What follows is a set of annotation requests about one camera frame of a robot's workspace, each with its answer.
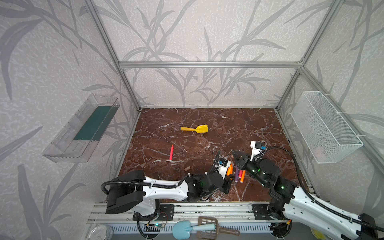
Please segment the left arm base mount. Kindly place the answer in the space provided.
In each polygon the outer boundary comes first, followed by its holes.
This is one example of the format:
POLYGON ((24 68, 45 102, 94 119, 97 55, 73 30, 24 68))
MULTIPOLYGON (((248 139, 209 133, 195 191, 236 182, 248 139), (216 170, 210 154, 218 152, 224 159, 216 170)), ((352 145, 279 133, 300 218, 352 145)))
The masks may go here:
POLYGON ((142 216, 138 215, 138 213, 134 213, 133 215, 133 221, 139 220, 140 222, 143 221, 151 221, 151 220, 158 220, 158 221, 172 221, 174 218, 175 213, 175 205, 173 204, 160 204, 156 207, 155 212, 148 216, 142 216))

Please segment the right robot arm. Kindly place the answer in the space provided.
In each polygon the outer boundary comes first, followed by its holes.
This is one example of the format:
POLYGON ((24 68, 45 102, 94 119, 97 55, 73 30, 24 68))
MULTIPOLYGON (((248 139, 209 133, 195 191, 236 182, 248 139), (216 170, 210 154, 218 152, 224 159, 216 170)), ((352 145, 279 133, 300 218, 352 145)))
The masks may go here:
POLYGON ((339 209, 310 194, 306 189, 281 176, 281 170, 269 159, 233 151, 234 164, 269 190, 271 216, 297 221, 332 240, 377 240, 384 229, 367 214, 356 215, 339 209))

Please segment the purple highlighter pen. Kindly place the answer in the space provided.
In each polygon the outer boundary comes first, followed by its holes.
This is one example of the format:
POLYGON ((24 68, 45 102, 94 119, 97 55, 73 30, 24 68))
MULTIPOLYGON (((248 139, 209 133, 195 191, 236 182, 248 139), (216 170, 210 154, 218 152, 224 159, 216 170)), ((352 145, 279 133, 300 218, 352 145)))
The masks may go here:
POLYGON ((236 171, 235 171, 235 182, 236 183, 239 181, 239 173, 240 173, 240 170, 238 167, 236 167, 236 171))

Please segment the orange highlighter pen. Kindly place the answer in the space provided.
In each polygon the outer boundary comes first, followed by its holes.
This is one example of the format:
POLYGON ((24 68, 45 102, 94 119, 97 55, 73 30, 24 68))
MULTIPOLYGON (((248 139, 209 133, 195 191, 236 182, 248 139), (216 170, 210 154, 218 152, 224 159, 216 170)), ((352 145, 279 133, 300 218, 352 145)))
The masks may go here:
POLYGON ((240 183, 243 183, 243 182, 244 182, 245 174, 246 174, 246 171, 245 171, 245 170, 242 170, 242 171, 241 171, 241 176, 240 176, 240 183))
POLYGON ((230 165, 230 167, 227 170, 227 176, 230 176, 233 174, 233 164, 230 165))

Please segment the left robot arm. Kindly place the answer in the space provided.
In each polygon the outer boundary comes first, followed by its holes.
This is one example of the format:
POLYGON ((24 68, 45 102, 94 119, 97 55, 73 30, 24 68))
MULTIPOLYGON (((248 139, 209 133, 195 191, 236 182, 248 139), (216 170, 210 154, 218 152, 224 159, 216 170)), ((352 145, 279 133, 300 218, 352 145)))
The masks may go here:
POLYGON ((138 170, 102 183, 101 190, 108 196, 106 214, 120 214, 133 210, 143 217, 160 212, 160 200, 198 202, 208 200, 215 192, 228 194, 234 180, 226 172, 188 175, 179 181, 156 180, 138 170))

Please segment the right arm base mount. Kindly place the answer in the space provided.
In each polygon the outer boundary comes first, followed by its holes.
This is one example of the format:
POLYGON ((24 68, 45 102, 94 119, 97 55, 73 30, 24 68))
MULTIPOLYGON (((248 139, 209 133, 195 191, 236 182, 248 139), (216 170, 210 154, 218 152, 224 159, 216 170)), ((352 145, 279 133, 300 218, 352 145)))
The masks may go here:
POLYGON ((274 214, 268 209, 268 203, 252 204, 252 213, 257 221, 285 221, 285 217, 274 214))

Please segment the pink highlighter pen group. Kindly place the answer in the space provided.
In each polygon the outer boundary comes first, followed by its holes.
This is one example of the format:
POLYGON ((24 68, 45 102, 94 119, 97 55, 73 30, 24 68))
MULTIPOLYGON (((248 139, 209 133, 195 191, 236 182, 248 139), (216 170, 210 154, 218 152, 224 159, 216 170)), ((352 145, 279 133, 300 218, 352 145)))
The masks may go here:
POLYGON ((173 160, 173 155, 174 155, 174 145, 171 146, 171 151, 170 151, 169 161, 172 161, 172 160, 173 160))

